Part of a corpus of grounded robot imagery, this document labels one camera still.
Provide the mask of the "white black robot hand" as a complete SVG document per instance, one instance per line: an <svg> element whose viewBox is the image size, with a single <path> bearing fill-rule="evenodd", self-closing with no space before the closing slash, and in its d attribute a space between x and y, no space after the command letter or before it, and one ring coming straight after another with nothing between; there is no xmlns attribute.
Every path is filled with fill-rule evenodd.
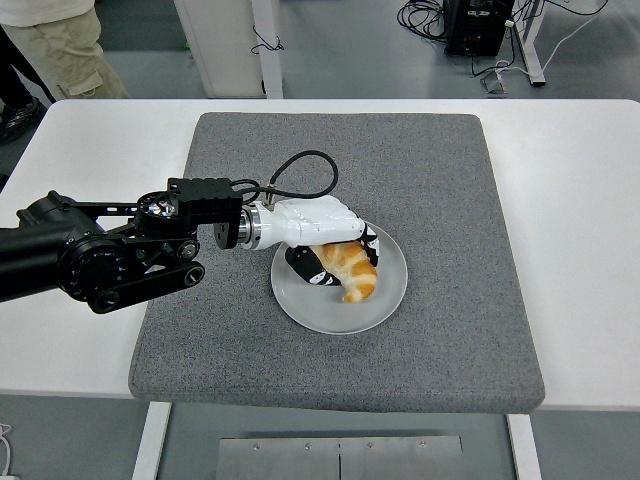
<svg viewBox="0 0 640 480"><path fill-rule="evenodd" d="M288 246L285 260L295 273L312 285L342 285L329 271L314 247L356 242L367 260L378 265L377 233L358 215L331 195L315 199L287 199L272 207L254 202L244 208L251 221L243 247L263 250L277 243Z"/></svg>

